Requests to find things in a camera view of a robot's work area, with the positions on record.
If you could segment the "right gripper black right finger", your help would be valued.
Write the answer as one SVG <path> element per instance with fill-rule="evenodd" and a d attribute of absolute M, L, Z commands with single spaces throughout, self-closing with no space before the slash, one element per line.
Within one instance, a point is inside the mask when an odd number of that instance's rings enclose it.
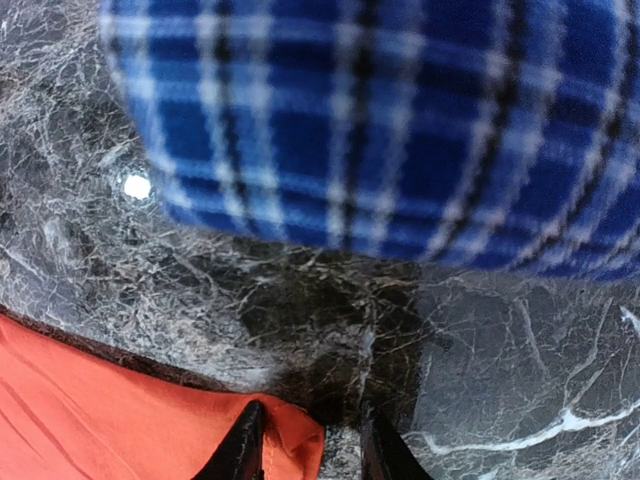
<path fill-rule="evenodd" d="M 360 448 L 362 479 L 433 480 L 372 402 L 361 404 Z"/>

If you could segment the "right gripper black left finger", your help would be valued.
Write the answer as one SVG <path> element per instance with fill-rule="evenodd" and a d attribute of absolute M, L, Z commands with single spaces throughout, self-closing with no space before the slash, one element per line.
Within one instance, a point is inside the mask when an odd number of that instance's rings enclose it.
<path fill-rule="evenodd" d="M 265 406 L 250 401 L 193 480 L 262 480 Z"/>

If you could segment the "orange garment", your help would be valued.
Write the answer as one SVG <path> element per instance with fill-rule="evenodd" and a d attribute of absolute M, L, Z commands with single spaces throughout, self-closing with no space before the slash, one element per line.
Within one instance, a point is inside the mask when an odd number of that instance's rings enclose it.
<path fill-rule="evenodd" d="M 252 401 L 153 378 L 1 321 L 5 479 L 190 479 Z"/>

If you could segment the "blue checked shirt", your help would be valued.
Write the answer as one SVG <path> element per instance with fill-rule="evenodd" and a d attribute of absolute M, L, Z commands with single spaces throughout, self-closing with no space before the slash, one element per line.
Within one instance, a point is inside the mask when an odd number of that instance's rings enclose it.
<path fill-rule="evenodd" d="M 104 1 L 99 27 L 177 222 L 639 276 L 635 1 Z"/>

